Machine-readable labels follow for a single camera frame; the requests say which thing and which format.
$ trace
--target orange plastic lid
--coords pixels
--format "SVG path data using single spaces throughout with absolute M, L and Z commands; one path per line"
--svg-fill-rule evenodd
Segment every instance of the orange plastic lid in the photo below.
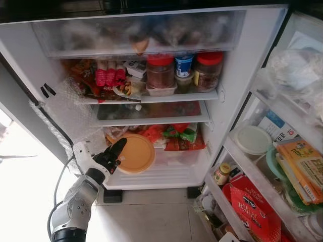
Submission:
M 127 144 L 119 156 L 118 169 L 126 174 L 136 174 L 147 170 L 155 161 L 155 148 L 144 136 L 127 134 Z

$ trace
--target yogurt cup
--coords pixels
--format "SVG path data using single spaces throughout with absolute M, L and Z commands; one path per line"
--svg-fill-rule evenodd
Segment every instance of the yogurt cup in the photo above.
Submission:
M 191 64 L 194 55 L 176 57 L 176 75 L 178 77 L 188 77 L 191 72 Z

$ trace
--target red box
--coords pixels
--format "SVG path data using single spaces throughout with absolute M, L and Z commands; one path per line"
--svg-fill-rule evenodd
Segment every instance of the red box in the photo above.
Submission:
M 281 241 L 280 218 L 249 178 L 230 181 L 230 191 L 232 207 L 257 241 Z

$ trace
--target white container lid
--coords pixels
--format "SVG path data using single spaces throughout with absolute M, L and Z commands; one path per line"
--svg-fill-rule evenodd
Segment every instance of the white container lid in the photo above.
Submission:
M 266 153 L 272 139 L 263 129 L 256 126 L 245 126 L 234 134 L 234 139 L 239 148 L 250 155 Z

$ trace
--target small bottle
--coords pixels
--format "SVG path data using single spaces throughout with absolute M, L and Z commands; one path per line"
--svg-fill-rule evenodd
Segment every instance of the small bottle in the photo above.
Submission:
M 222 163 L 220 167 L 214 172 L 214 179 L 219 186 L 223 186 L 227 182 L 230 171 L 230 165 L 227 163 Z

